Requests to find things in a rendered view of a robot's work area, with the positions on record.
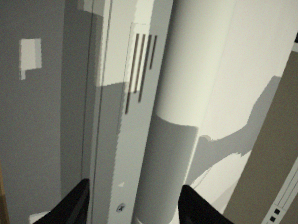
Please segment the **white long tube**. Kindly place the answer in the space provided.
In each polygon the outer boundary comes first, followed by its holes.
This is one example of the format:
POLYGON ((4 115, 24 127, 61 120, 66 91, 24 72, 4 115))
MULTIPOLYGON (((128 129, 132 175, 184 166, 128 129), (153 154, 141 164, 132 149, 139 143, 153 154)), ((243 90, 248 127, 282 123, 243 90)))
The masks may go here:
POLYGON ((172 224, 237 0, 173 0, 131 224, 172 224))

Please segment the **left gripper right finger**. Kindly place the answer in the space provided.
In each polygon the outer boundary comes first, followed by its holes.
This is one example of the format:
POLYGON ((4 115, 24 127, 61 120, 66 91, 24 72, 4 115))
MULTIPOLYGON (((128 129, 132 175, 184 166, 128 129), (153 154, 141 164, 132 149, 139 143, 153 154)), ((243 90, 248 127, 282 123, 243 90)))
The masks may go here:
POLYGON ((234 224, 189 185, 183 185, 178 200, 179 224, 234 224))

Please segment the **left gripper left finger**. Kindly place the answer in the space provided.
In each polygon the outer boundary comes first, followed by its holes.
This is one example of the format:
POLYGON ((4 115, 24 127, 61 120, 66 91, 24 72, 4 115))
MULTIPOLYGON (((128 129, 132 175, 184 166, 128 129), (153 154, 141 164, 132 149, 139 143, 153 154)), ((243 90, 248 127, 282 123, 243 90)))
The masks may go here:
POLYGON ((90 179, 82 179, 49 213, 33 224, 86 224, 90 179))

